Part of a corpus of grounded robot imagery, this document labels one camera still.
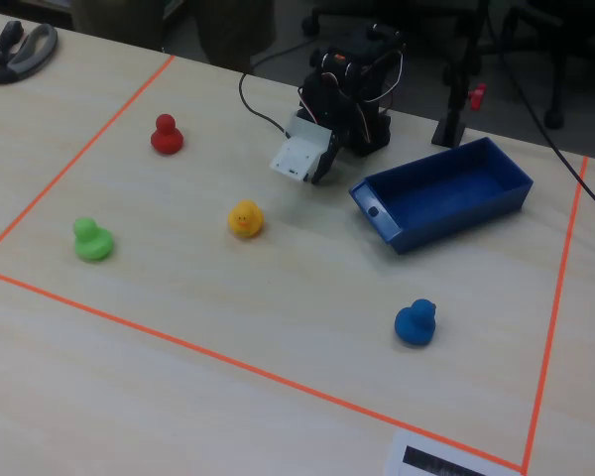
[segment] green rubber duck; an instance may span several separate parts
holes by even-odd
[[[103,260],[112,251],[112,234],[99,228],[92,218],[77,218],[72,231],[75,234],[75,253],[82,260]]]

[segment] blue box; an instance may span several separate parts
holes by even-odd
[[[533,184],[486,137],[366,177],[350,194],[401,254],[519,210]]]

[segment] boundary line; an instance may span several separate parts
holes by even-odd
[[[588,167],[588,157],[584,156],[582,161],[582,169],[579,176],[584,179],[586,175],[586,168]],[[523,456],[523,465],[521,473],[527,475],[529,471],[529,463],[532,458],[532,451],[534,450],[534,440],[536,439],[537,421],[539,419],[539,411],[542,407],[542,398],[544,396],[544,387],[546,385],[546,373],[548,372],[548,364],[551,357],[551,349],[553,347],[553,336],[555,335],[555,327],[557,325],[557,315],[559,312],[559,303],[562,298],[562,290],[564,288],[564,277],[566,275],[566,265],[568,264],[568,255],[571,251],[571,241],[573,239],[573,229],[575,228],[575,219],[577,218],[577,209],[579,208],[579,199],[582,196],[582,186],[578,183],[575,188],[575,196],[573,197],[573,206],[571,214],[568,218],[568,226],[566,228],[566,238],[564,240],[564,248],[562,250],[562,259],[559,263],[559,272],[557,274],[557,284],[555,286],[555,295],[553,298],[553,306],[551,307],[551,319],[548,323],[548,332],[546,334],[546,343],[544,344],[544,355],[542,356],[542,366],[539,371],[539,380],[537,382],[537,391],[535,392],[534,411],[532,413],[532,420],[529,425],[529,433],[527,435],[527,445],[525,447],[525,455]]]
[[[157,77],[159,77],[161,73],[166,70],[166,68],[170,65],[174,58],[175,56],[171,55],[166,60],[166,62],[164,62],[159,67],[159,69],[157,69],[148,78],[148,80],[144,82],[144,84],[135,91],[135,93],[132,96],[130,96],[130,99],[128,99],[126,103],[123,106],[121,106],[121,109],[119,109],[110,119],[108,119],[108,122],[106,122],[104,126],[101,129],[99,129],[99,132],[97,132],[97,134],[95,134],[94,137],[88,141],[88,143],[77,153],[77,155],[73,157],[72,160],[68,164],[66,164],[63,169],[61,169],[61,171],[59,171],[59,174],[57,174],[55,178],[53,178],[53,180],[51,180],[49,184],[44,187],[44,189],[38,194],[38,196],[36,196],[33,199],[33,201],[29,203],[29,205],[20,212],[16,219],[13,220],[2,233],[0,233],[0,243],[2,243],[2,241],[7,237],[7,235],[11,233],[16,226],[18,226],[18,224],[23,220],[23,218],[29,214],[33,207],[38,204],[38,202],[51,190],[51,188],[53,188],[55,184],[58,183],[58,181],[66,174],[66,172],[68,172],[68,170],[72,166],[74,166],[79,159],[81,159],[81,157],[88,151],[88,149],[90,149],[92,145],[95,142],[97,142],[101,135],[108,130],[108,128],[119,118],[119,116],[121,116],[130,107],[130,105],[133,102],[135,102],[135,100],[148,88],[148,86],[150,86],[150,84],[152,84],[155,81],[155,79],[157,79]]]
[[[510,461],[504,460],[498,456],[495,456],[493,454],[487,453],[485,451],[482,451],[480,449],[474,448],[472,446],[468,446],[464,443],[460,443],[458,441],[455,441],[453,439],[447,438],[445,436],[441,436],[439,434],[433,433],[431,431],[428,431],[426,429],[420,428],[418,426],[414,426],[412,424],[409,423],[405,423],[404,421],[392,418],[390,416],[386,416],[377,412],[374,412],[372,410],[366,409],[364,407],[360,407],[359,405],[355,405],[352,404],[350,402],[347,402],[345,400],[342,400],[340,398],[334,397],[332,395],[328,395],[325,394],[319,390],[316,390],[314,388],[308,387],[306,385],[300,384],[298,382],[294,382],[292,380],[286,379],[284,377],[281,377],[280,375],[268,372],[266,370],[263,370],[259,367],[255,367],[253,365],[247,364],[245,362],[242,362],[240,360],[234,359],[232,357],[228,357],[224,354],[215,352],[213,350],[207,349],[205,347],[201,347],[199,345],[193,344],[191,342],[187,342],[186,340],[180,339],[178,337],[174,337],[172,335],[166,334],[164,332],[161,332],[159,330],[153,329],[151,327],[148,327],[146,325],[142,325],[139,324],[137,322],[133,322],[131,320],[127,320],[124,319],[122,317],[118,317],[116,315],[110,314],[108,312],[104,312],[102,310],[98,310],[95,309],[94,307],[90,307],[89,305],[85,305],[85,304],[81,304],[79,302],[76,302],[74,300],[68,299],[66,297],[61,297],[58,295],[55,295],[49,291],[45,291],[42,290],[40,288],[36,288],[35,286],[32,285],[28,285],[26,283],[23,283],[21,281],[18,280],[14,280],[13,278],[9,278],[7,276],[4,275],[0,275],[0,281],[17,286],[18,288],[22,288],[25,290],[28,290],[30,292],[33,292],[37,295],[41,295],[44,296],[45,298],[50,298],[52,300],[61,302],[63,304],[67,304],[71,307],[77,308],[79,310],[83,310],[85,312],[88,312],[90,314],[94,314],[98,317],[102,317],[104,319],[110,320],[112,322],[116,322],[117,324],[121,324],[125,327],[129,327],[133,330],[137,330],[139,332],[143,332],[145,334],[149,334],[152,335],[153,337],[157,337],[159,339],[168,341],[172,344],[178,345],[180,347],[184,347],[186,349],[189,350],[193,350],[194,352],[198,352],[199,354],[203,354],[207,357],[211,357],[213,359],[219,360],[221,362],[224,362],[226,364],[229,365],[233,365],[234,367],[238,367],[239,369],[242,370],[246,370],[247,372],[251,372],[253,374],[259,375],[260,377],[264,377],[265,379],[269,379],[272,380],[278,384],[287,386],[287,387],[291,387],[292,389],[295,390],[299,390],[300,392],[304,392],[306,394],[309,394],[313,397],[316,397],[318,399],[322,399],[325,400],[327,402],[330,402],[332,404],[338,405],[340,407],[343,407],[347,410],[350,410],[352,412],[356,412],[358,414],[362,414],[365,415],[366,417],[371,417],[374,419],[378,419],[380,421],[383,421],[385,423],[394,425],[394,426],[398,426],[399,428],[403,428],[406,429],[408,431],[412,431],[414,433],[420,434],[422,436],[426,436],[428,438],[431,438],[435,441],[439,441],[441,443],[447,444],[449,446],[452,446],[454,448],[460,449],[461,451],[466,451],[468,453],[471,453],[475,456],[478,456],[480,458],[486,459],[488,461],[491,461],[493,463],[496,463],[498,465],[504,466],[506,468],[512,469],[514,471],[520,471],[521,470],[521,466],[519,464],[516,463],[512,463]]]

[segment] black stand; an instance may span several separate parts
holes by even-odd
[[[463,61],[449,69],[449,100],[447,116],[438,121],[432,137],[432,144],[453,149],[460,144],[465,131],[465,123],[460,121],[460,113],[469,97],[469,71],[477,59],[478,40],[487,20],[490,0],[479,0],[474,14],[474,25],[467,38],[467,48]]]

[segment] gray object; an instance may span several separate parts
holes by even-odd
[[[39,39],[46,37],[43,46],[36,51]],[[36,27],[24,40],[17,53],[5,64],[0,64],[0,84],[21,81],[42,69],[58,47],[58,31],[49,24]]]

